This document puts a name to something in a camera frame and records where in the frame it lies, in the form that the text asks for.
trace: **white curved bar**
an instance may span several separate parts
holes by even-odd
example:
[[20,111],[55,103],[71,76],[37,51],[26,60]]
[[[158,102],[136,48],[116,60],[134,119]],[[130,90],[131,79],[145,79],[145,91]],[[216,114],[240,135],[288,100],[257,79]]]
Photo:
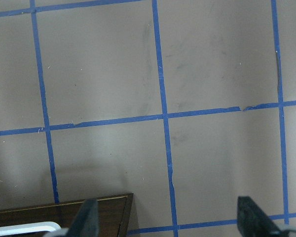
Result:
[[55,222],[37,222],[24,225],[0,227],[0,236],[17,235],[41,231],[51,232],[59,229],[61,229],[61,227]]

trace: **vertical blue tape strip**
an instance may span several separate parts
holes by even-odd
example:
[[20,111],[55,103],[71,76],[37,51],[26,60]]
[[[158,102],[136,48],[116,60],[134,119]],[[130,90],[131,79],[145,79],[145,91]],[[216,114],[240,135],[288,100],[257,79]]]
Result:
[[163,126],[164,126],[164,134],[165,134],[164,136],[165,136],[165,145],[166,145],[166,155],[167,155],[172,224],[175,227],[173,230],[173,233],[174,233],[174,237],[178,237],[179,234],[177,230],[178,221],[177,221],[176,199],[175,199],[174,186],[172,183],[173,168],[172,168],[172,156],[171,156],[170,130],[169,130],[169,119],[168,119],[168,111],[167,111],[166,91],[165,91],[164,77],[163,77],[157,0],[152,0],[152,14],[153,14],[154,37],[155,37],[157,64],[158,64],[161,106],[162,106],[162,114],[163,114]]
[[[31,7],[34,8],[35,0],[30,0],[30,5]],[[51,180],[53,185],[54,201],[55,203],[58,203],[59,196],[57,191],[57,179],[56,179],[56,172],[55,172],[54,154],[53,154],[53,147],[51,143],[51,133],[50,133],[50,127],[49,127],[48,112],[47,112],[46,93],[45,93],[45,85],[43,80],[43,67],[41,62],[36,13],[35,12],[31,13],[31,17],[32,17],[32,27],[33,27],[36,61],[37,61],[39,89],[40,89],[41,104],[42,104],[43,116],[44,116],[45,134],[46,134],[46,141],[47,141]]]
[[276,0],[271,0],[274,46],[276,51],[277,69],[278,69],[278,103],[279,103],[279,121],[281,136],[281,157],[282,157],[282,180],[283,180],[283,204],[284,204],[284,222],[289,224],[289,201],[288,201],[288,181],[287,181],[287,161],[286,161],[286,140],[285,140],[285,117],[283,102],[283,83],[281,67],[281,50],[278,30]]

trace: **gray floor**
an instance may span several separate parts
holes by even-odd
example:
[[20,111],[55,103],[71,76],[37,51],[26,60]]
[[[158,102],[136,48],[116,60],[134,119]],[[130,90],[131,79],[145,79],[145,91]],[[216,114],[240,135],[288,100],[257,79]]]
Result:
[[[36,0],[36,6],[83,1]],[[239,195],[284,222],[286,155],[296,226],[296,105],[284,107],[285,153],[273,104],[271,1],[158,0],[163,75],[151,1],[36,13],[51,143],[29,1],[0,1],[0,12],[13,15],[0,17],[0,209],[52,203],[54,159],[60,201],[133,192],[129,229],[148,232],[142,237],[174,236],[160,231],[173,217],[180,237],[240,236],[236,225],[217,222],[236,218]],[[276,3],[283,97],[295,101],[296,0]],[[23,10],[14,15],[17,9]],[[172,113],[169,133],[159,76]],[[242,111],[259,104],[267,108]],[[238,111],[210,110],[228,107]],[[191,111],[206,115],[187,117]],[[213,226],[196,228],[205,222]]]

